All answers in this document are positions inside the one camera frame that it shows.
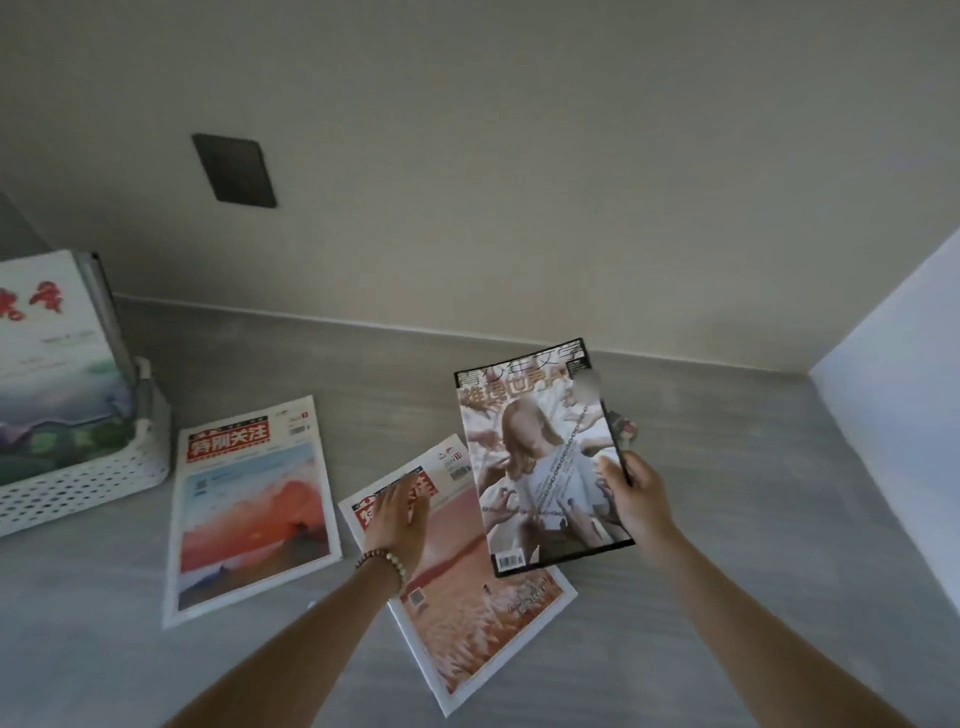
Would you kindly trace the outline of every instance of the gray wood floor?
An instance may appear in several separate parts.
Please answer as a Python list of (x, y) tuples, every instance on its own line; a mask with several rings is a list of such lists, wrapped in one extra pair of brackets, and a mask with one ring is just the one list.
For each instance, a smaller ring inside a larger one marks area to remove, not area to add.
[[(527, 350), (125, 303), (182, 425), (316, 398), (339, 499), (460, 431), (451, 373)], [(960, 619), (811, 383), (596, 354), (677, 519), (734, 579), (924, 726), (960, 722)], [(156, 725), (340, 583), (344, 563), (160, 630), (170, 485), (0, 541), (0, 726)], [(580, 591), (444, 722), (389, 614), (318, 724), (752, 725), (629, 549), (563, 567)]]

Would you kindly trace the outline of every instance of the magazine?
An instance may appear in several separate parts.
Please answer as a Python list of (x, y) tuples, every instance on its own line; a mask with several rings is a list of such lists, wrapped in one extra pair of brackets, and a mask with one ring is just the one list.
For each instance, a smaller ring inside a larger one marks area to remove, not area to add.
[(341, 557), (312, 397), (180, 431), (165, 627)]
[(90, 254), (0, 263), (0, 485), (124, 448), (136, 373)]
[(376, 495), (408, 473), (418, 476), (415, 493), (431, 497), (430, 516), (423, 558), (390, 611), (449, 716), (577, 593), (555, 568), (493, 578), (468, 452), (456, 435), (340, 502), (361, 547)]
[(498, 577), (633, 543), (594, 467), (622, 460), (583, 339), (456, 383)]

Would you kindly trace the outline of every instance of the perforated basket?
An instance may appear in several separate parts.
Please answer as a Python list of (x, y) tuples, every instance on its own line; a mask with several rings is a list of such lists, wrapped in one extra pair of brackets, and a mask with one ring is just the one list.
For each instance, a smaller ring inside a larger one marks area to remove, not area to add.
[(77, 513), (162, 483), (170, 472), (170, 405), (151, 378), (150, 362), (136, 359), (136, 431), (113, 455), (0, 485), (0, 536)]

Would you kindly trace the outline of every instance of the wall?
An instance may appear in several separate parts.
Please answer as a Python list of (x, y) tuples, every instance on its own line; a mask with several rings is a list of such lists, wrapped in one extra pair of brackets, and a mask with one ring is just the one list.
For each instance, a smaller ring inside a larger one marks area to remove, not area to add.
[(957, 223), (959, 12), (6, 0), (0, 186), (122, 292), (806, 372)]
[(0, 193), (0, 260), (48, 250), (47, 244), (23, 219), (20, 211)]
[(811, 375), (960, 609), (960, 231)]

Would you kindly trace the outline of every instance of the beaded bracelet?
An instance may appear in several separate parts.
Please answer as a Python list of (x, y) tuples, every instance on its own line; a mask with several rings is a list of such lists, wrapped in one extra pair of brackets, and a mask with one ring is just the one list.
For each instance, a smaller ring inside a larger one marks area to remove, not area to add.
[(403, 567), (403, 564), (398, 558), (394, 556), (386, 548), (375, 548), (373, 551), (367, 551), (363, 556), (359, 558), (356, 564), (356, 568), (359, 569), (363, 566), (363, 563), (368, 559), (372, 559), (374, 556), (377, 556), (382, 559), (386, 559), (391, 564), (394, 565), (396, 569), (396, 574), (400, 577), (400, 588), (396, 591), (398, 594), (403, 591), (403, 588), (407, 585), (407, 569)]

